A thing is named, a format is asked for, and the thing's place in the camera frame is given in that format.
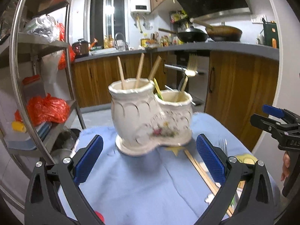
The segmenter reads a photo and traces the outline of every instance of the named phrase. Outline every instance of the white ceramic pot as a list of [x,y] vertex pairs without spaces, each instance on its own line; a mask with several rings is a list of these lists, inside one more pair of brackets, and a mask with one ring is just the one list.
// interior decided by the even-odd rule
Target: white ceramic pot
[[193,114],[192,97],[189,93],[184,92],[184,96],[180,98],[182,101],[174,102],[178,94],[177,90],[161,91],[163,101],[155,94],[155,99],[164,112],[163,124],[155,129],[160,145],[182,146],[192,138],[190,129]]
[[140,79],[137,89],[133,89],[136,79],[125,82],[129,90],[122,90],[120,81],[108,87],[112,95],[112,120],[118,133],[116,144],[127,155],[143,155],[158,145],[150,137],[161,109],[153,94],[153,81]]

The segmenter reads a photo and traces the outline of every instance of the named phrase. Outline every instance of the wooden chopstick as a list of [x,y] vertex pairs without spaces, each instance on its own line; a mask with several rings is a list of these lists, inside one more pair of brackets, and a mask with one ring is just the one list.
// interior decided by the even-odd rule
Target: wooden chopstick
[[119,71],[120,71],[120,77],[121,77],[122,90],[125,90],[125,79],[124,79],[124,73],[123,73],[123,68],[122,68],[120,57],[118,57],[118,65],[119,65]]
[[145,57],[145,54],[142,53],[141,58],[139,60],[139,68],[137,69],[136,82],[135,82],[135,86],[134,86],[135,88],[137,88],[140,83],[140,78],[142,75],[142,69],[143,69],[143,64],[144,64],[144,57]]
[[155,63],[154,63],[154,66],[151,69],[151,72],[149,74],[148,80],[153,80],[153,77],[154,77],[154,75],[155,75],[155,73],[156,73],[156,71],[158,69],[158,66],[159,66],[160,62],[161,62],[161,57],[158,56],[157,59],[156,59],[156,61],[155,61]]
[[[198,162],[192,157],[192,155],[190,154],[190,152],[188,150],[184,150],[184,153],[186,154],[186,156],[188,157],[188,159],[190,160],[190,162],[193,164],[193,166],[195,167],[195,169],[198,171],[198,173],[200,174],[200,176],[202,177],[202,179],[205,181],[206,185],[208,186],[208,188],[211,190],[211,192],[214,194],[214,196],[217,194],[218,192],[218,187],[214,184],[214,182],[210,179],[210,177],[207,175],[207,173],[203,170],[203,168],[200,166],[200,164],[197,164]],[[231,206],[229,206],[228,210],[227,210],[227,215],[229,217],[232,216],[234,210]]]

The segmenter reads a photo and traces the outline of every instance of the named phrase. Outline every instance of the cup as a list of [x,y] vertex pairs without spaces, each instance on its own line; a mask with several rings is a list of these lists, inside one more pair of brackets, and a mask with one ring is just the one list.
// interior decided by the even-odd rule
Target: cup
[[192,97],[184,92],[180,95],[180,102],[174,102],[178,99],[178,90],[161,91],[163,100],[155,94],[161,110],[164,113],[164,122],[157,129],[154,129],[157,141],[164,146],[182,146],[187,144],[192,138],[190,123],[192,119]]

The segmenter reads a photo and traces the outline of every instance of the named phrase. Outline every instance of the gray countertop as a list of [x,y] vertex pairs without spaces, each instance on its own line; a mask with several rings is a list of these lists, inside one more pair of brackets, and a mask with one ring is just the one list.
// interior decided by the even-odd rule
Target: gray countertop
[[99,55],[87,56],[83,58],[77,58],[75,62],[88,61],[97,58],[115,57],[120,55],[130,55],[139,53],[152,53],[152,52],[171,52],[171,51],[197,51],[197,50],[208,50],[208,51],[227,51],[227,52],[238,52],[243,54],[250,54],[260,57],[265,57],[279,61],[279,49],[274,49],[270,46],[253,45],[241,42],[197,42],[197,43],[186,43],[178,46],[166,46],[158,47],[147,50],[132,50],[132,51],[116,51],[107,52]]

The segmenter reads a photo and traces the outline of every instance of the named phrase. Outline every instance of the bottle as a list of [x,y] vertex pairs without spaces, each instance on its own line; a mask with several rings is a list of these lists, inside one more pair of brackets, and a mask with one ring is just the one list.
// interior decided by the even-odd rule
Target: bottle
[[109,48],[113,48],[114,47],[114,39],[113,39],[113,37],[112,37],[112,35],[109,35],[108,36],[108,47]]
[[103,45],[104,45],[104,49],[107,49],[107,48],[108,48],[108,38],[107,38],[106,35],[104,36]]

